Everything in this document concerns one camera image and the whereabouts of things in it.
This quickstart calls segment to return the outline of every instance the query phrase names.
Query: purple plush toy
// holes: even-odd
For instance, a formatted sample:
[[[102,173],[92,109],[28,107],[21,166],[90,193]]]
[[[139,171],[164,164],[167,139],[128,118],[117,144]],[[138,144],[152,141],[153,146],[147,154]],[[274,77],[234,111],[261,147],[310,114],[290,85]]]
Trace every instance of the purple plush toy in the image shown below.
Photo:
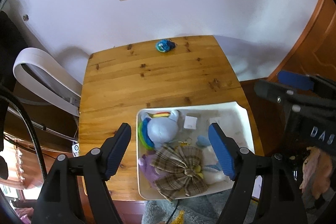
[[[158,170],[151,166],[151,162],[155,155],[142,155],[141,159],[138,160],[139,168],[144,174],[146,179],[149,181],[152,188],[155,188],[154,181],[157,179],[165,177],[168,172],[163,170]]]

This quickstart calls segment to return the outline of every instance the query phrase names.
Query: white wall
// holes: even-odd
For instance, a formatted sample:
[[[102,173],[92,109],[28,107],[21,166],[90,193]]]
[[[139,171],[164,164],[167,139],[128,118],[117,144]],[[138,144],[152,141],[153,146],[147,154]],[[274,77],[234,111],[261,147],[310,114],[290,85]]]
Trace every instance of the white wall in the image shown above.
[[[292,48],[317,0],[9,0],[29,44],[82,82],[88,56],[114,46],[216,35],[239,80],[267,77]],[[29,21],[22,16],[28,14]]]

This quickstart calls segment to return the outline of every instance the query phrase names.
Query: white tray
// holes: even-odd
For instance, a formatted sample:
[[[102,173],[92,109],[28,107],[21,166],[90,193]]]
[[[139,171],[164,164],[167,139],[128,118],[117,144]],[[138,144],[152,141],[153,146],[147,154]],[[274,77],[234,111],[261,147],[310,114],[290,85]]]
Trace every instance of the white tray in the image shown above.
[[[161,111],[171,111],[177,109],[180,111],[181,116],[179,117],[178,125],[180,132],[177,133],[176,138],[178,141],[184,141],[187,137],[192,138],[191,145],[195,145],[198,135],[208,136],[208,126],[210,125],[210,118],[219,117],[216,121],[219,126],[224,131],[225,135],[232,137],[239,147],[247,147],[254,153],[253,139],[251,133],[251,127],[246,109],[242,108],[237,104],[237,102],[213,104],[213,105],[200,105],[200,106],[183,106],[183,107],[163,107],[163,108],[144,108],[141,109],[136,116],[136,124],[141,121],[141,114],[143,112],[157,113]],[[189,113],[194,113],[201,115],[201,118],[197,120],[197,128],[195,131],[183,130],[184,116]],[[141,142],[138,140],[138,126],[136,127],[136,151],[137,151],[137,162],[138,159],[142,157],[147,150],[143,147]],[[142,172],[139,170],[137,164],[137,175],[138,175],[138,190],[140,196],[147,200],[164,199],[164,197],[154,188],[151,188],[148,180],[144,177]],[[209,186],[208,190],[204,193],[195,196],[202,196],[221,192],[227,189],[231,189],[233,186],[233,181],[228,177],[226,180],[217,182]],[[177,199],[182,198],[192,198],[180,194]]]

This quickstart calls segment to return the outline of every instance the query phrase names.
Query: brown plaid bow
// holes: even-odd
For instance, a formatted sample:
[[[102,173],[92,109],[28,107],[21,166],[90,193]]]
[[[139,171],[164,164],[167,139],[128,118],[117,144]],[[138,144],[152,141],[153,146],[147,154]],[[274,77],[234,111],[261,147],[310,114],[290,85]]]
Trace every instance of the brown plaid bow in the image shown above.
[[[201,162],[200,149],[178,146],[174,151],[164,144],[155,155],[151,165],[171,173],[154,181],[157,190],[166,199],[172,201],[181,189],[185,190],[186,196],[194,196],[207,190],[204,180],[194,171]]]

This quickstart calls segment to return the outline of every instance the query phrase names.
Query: wooden table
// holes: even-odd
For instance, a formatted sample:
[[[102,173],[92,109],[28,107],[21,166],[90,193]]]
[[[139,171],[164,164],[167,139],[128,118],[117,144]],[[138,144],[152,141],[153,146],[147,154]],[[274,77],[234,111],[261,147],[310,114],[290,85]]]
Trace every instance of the wooden table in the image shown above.
[[[108,182],[113,200],[142,200],[137,186],[135,119],[142,108],[237,101],[247,109],[255,152],[263,155],[258,130],[243,89],[213,36],[178,37],[161,53],[157,41],[112,48],[90,56],[79,117],[81,155],[114,135],[122,122],[132,139],[118,172]]]

